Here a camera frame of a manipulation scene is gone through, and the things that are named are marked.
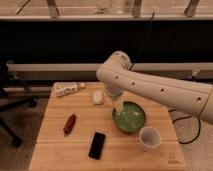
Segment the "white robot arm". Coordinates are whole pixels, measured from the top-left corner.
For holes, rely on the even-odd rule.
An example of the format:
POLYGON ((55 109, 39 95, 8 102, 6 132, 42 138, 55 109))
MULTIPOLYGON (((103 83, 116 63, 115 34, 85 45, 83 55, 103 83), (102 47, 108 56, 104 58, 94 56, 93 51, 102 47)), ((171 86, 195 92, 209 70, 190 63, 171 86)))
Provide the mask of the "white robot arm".
POLYGON ((113 101, 128 91, 213 125, 213 85, 141 74, 130 67, 129 56, 115 51, 97 69, 96 77, 113 101))

